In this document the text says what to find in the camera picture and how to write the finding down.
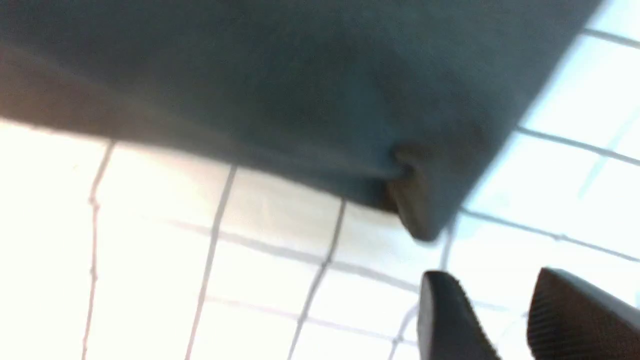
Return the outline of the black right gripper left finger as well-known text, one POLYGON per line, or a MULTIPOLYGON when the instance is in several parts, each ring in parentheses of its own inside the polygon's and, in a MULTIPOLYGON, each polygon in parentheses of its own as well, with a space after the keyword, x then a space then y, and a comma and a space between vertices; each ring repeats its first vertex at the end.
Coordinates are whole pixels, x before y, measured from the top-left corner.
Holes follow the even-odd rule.
POLYGON ((473 306, 454 276, 426 271, 420 286, 416 335, 421 360, 498 360, 473 306))

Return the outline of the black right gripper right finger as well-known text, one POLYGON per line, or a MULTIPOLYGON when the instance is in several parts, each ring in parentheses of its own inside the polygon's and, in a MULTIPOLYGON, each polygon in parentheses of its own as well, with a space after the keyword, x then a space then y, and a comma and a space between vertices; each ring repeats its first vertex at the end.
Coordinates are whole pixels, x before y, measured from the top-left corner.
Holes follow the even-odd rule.
POLYGON ((536 360, 637 360, 640 312, 573 273, 542 268, 526 342, 536 360))

